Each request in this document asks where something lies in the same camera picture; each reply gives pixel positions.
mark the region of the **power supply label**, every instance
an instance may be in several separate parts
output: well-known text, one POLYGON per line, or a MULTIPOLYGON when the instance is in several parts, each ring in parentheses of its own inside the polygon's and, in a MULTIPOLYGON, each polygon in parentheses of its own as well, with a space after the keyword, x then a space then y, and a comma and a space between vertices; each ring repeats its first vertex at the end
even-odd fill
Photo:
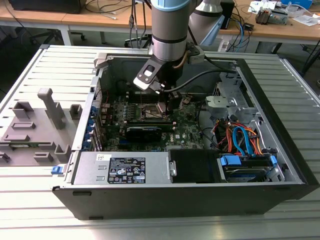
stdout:
POLYGON ((145 184, 146 158, 112 157, 110 158, 108 183, 145 184))

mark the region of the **workbench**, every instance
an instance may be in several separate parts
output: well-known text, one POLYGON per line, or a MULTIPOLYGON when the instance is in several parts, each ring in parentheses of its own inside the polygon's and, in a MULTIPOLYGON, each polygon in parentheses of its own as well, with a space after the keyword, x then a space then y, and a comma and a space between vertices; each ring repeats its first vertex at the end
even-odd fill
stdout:
MULTIPOLYGON (((145 53, 146 49, 54 46, 39 49, 0 103, 0 135, 17 101, 45 107, 40 88, 52 88, 63 109, 84 106, 96 53, 145 53)), ((244 58, 273 108, 320 181, 320 99, 285 59, 271 54, 207 52, 244 58)), ((281 203, 264 215, 81 221, 51 192, 49 166, 0 167, 2 239, 318 239, 320 190, 281 203)))
MULTIPOLYGON (((111 2, 117 3, 115 0, 99 0, 99 4, 105 5, 111 2)), ((255 14, 248 13, 251 0, 235 0, 240 15, 247 23, 254 24, 254 30, 250 37, 250 42, 274 42, 274 43, 290 43, 290 44, 309 44, 315 45, 320 38, 319 25, 306 26, 292 19, 288 20, 287 25, 256 24, 255 14)), ((39 11, 15 11, 7 2, 7 7, 13 15, 27 28, 42 29, 58 29, 61 31, 65 45, 72 45, 70 31, 97 31, 97 32, 117 32, 129 33, 129 16, 131 8, 124 8, 116 11, 117 20, 108 18, 99 13, 89 12, 83 9, 81 14, 66 14, 57 12, 39 12, 39 11)), ((107 7, 106 11, 117 9, 129 5, 127 1, 123 1, 116 6, 107 7)), ((96 3, 88 6, 92 11, 97 12, 96 3)), ((310 11, 319 11, 320 6, 312 5, 310 11)), ((151 33, 151 11, 146 6, 146 33, 151 33)), ((138 32, 141 34, 144 28, 143 9, 141 4, 136 6, 138 32)), ((4 1, 0 3, 0 26, 21 27, 13 16, 6 9, 4 1)), ((231 21, 228 29, 219 31, 218 39, 228 42, 239 34, 236 23, 231 21)))

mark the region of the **floor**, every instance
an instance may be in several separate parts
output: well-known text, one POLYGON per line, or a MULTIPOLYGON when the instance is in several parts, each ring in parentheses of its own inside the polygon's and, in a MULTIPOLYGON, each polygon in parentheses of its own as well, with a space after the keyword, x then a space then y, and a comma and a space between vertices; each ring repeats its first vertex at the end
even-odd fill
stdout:
MULTIPOLYGON (((33 57, 38 49, 38 45, 32 45, 29 41, 29 33, 39 34, 45 30, 28 28, 28 32, 24 29, 18 29, 18 38, 1 39, 0 43, 0 100, 6 95, 11 86, 14 84, 20 73, 24 70, 30 59, 33 57)), ((83 32, 87 38, 86 41, 82 41, 80 36, 73 36, 73 42, 76 46, 97 46, 97 47, 123 47, 124 41, 129 38, 127 33, 113 33, 106 32, 105 39, 107 44, 101 44, 100 33, 93 31, 83 32)), ((41 43, 45 38, 39 38, 38 41, 41 43)), ((54 39, 50 44, 62 45, 62 41, 55 41, 54 39)), ((283 44, 278 55, 281 58, 286 58, 297 70, 301 70, 309 54, 302 50, 301 46, 296 44, 283 44)), ((304 79, 313 88, 313 90, 320 95, 320 88, 317 86, 317 80, 319 77, 320 61, 316 61, 315 64, 309 69, 304 79)))

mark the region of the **wooden desk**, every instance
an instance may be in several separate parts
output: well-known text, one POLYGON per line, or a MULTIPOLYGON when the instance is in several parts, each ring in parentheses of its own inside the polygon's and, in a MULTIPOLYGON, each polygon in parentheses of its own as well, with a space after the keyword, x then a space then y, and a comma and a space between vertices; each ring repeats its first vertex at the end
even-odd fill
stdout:
POLYGON ((21 23, 62 24, 62 19, 66 15, 63 12, 16 11, 8 0, 4 0, 0 2, 0 21, 16 22, 6 7, 21 23))
MULTIPOLYGON (((99 0, 99 6, 106 4, 118 3, 118 0, 99 0)), ((131 0, 122 1, 114 6, 107 6, 104 11, 112 11, 131 4, 131 0)), ((88 5, 88 9, 98 12, 97 2, 93 2, 88 5)), ((111 28, 129 28, 129 17, 131 15, 131 7, 126 7, 116 11, 116 15, 107 14, 117 19, 111 19, 100 13, 90 12, 86 9, 81 11, 81 14, 66 14, 62 19, 62 23, 65 25, 82 25, 82 26, 95 26, 95 27, 111 27, 111 28)), ((151 10, 145 5, 145 20, 147 29, 151 29, 151 10)), ((144 28, 144 14, 142 4, 136 4, 136 21, 139 29, 144 28)))
MULTIPOLYGON (((255 14, 248 14, 248 4, 251 0, 235 0, 238 6, 240 15, 247 19, 247 23, 254 24, 254 30, 250 38, 251 42, 277 42, 277 43, 293 43, 293 44, 313 44, 315 45, 320 38, 320 25, 305 26, 292 19, 288 20, 287 25, 256 24, 255 14)), ((100 6, 105 4, 117 3, 117 0, 99 0, 100 6)), ((124 0, 114 6, 107 6, 105 11, 112 11, 119 7, 130 5, 130 0, 124 0)), ((66 14, 58 12, 42 12, 42 11, 15 11, 7 2, 7 7, 12 14, 27 28, 44 28, 58 29, 62 33, 65 45, 72 45, 70 31, 97 31, 97 32, 129 32, 129 16, 131 8, 127 7, 116 11, 117 20, 106 17, 100 13, 93 13, 83 9, 81 14, 66 14)), ((94 12, 98 11, 97 3, 94 2, 88 6, 94 12)), ((312 6, 311 11, 319 11, 320 6, 312 6)), ((151 33, 151 11, 145 6, 146 13, 146 28, 147 33, 151 33)), ((137 25, 141 33, 144 28, 142 4, 136 5, 137 25)), ((20 24, 15 21, 12 15, 6 9, 4 2, 0 3, 0 25, 20 27, 20 24)), ((239 34, 236 23, 231 21, 229 28, 220 30, 218 38, 226 39, 227 41, 235 38, 239 34)))
MULTIPOLYGON (((297 22, 291 18, 288 19, 287 25, 267 24, 261 25, 256 23, 256 14, 249 13, 248 8, 251 0, 234 0, 238 5, 240 15, 247 19, 246 23, 253 24, 254 29, 252 37, 262 37, 271 39, 292 39, 292 40, 313 40, 318 41, 320 39, 320 25, 306 26, 300 22, 297 22)), ((320 6, 312 5, 310 11, 319 11, 320 6)), ((239 30, 236 27, 236 23, 231 21, 227 30, 220 30, 220 34, 238 35, 239 30)))

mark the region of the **aluminum extrusion table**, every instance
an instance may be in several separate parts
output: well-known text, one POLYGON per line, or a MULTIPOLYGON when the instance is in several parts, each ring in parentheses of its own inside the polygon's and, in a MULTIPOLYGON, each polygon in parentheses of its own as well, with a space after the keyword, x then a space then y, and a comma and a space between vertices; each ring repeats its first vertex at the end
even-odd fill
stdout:
MULTIPOLYGON (((52 88, 62 108, 85 103, 96 53, 145 49, 50 46, 39 49, 0 104, 0 135, 9 126, 15 102, 44 107, 40 88, 52 88)), ((233 57, 212 53, 209 57, 233 57)), ((285 59, 268 54, 244 58, 292 139, 320 181, 320 99, 285 59)), ((51 167, 0 168, 1 239, 320 239, 320 189, 290 200, 264 215, 81 221, 54 196, 51 167)))

